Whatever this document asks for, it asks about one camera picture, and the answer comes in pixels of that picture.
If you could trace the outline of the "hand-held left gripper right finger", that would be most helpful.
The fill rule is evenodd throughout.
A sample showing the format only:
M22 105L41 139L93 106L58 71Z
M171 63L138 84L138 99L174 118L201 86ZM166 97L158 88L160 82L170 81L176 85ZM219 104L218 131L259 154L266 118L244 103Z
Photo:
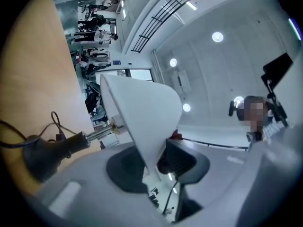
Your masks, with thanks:
M179 183L175 227L238 227L256 180L261 146L249 152L167 140L167 161Z

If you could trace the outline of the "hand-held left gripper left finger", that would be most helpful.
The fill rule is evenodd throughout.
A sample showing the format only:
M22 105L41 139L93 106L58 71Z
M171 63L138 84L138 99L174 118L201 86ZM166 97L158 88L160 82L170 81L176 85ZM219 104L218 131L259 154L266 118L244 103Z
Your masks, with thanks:
M46 181L35 210L48 227L167 227L142 182L134 146L86 155Z

